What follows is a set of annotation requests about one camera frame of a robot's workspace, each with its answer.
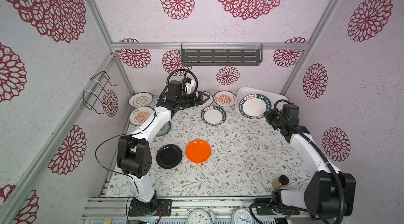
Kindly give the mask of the small green rim plate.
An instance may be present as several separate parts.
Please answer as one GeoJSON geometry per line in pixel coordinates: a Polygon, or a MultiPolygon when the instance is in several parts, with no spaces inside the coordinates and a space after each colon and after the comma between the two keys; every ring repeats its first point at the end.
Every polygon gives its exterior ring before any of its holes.
{"type": "Polygon", "coordinates": [[[201,119],[210,126],[219,126],[227,119],[226,111],[218,106],[209,106],[202,110],[201,119]]]}

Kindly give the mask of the large green rim plate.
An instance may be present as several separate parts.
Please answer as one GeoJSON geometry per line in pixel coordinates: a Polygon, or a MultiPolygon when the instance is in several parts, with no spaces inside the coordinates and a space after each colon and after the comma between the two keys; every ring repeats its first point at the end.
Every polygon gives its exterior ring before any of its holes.
{"type": "Polygon", "coordinates": [[[242,98],[238,109],[248,119],[261,119],[265,112],[272,109],[272,104],[266,96],[254,93],[242,98]]]}

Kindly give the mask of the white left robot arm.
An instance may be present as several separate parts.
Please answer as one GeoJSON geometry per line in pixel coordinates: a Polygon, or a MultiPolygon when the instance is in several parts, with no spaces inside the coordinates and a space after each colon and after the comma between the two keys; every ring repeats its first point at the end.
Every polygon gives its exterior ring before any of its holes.
{"type": "Polygon", "coordinates": [[[157,194],[148,175],[152,166],[149,142],[179,110],[196,107],[209,100],[208,94],[197,91],[197,84],[194,91],[189,92],[191,89],[181,81],[167,83],[151,117],[134,133],[123,135],[118,140],[117,166],[135,186],[137,195],[132,203],[133,209],[139,213],[151,215],[157,209],[157,194]]]}

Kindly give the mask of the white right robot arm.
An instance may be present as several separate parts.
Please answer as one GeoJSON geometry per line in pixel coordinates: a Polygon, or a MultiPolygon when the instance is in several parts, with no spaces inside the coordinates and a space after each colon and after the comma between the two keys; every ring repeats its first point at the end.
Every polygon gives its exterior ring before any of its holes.
{"type": "Polygon", "coordinates": [[[342,223],[353,211],[355,178],[336,167],[315,144],[309,130],[299,125],[299,107],[285,99],[280,103],[282,110],[274,104],[264,117],[301,155],[311,180],[304,191],[276,189],[272,194],[275,207],[306,211],[317,215],[325,224],[331,219],[336,224],[342,223]]]}

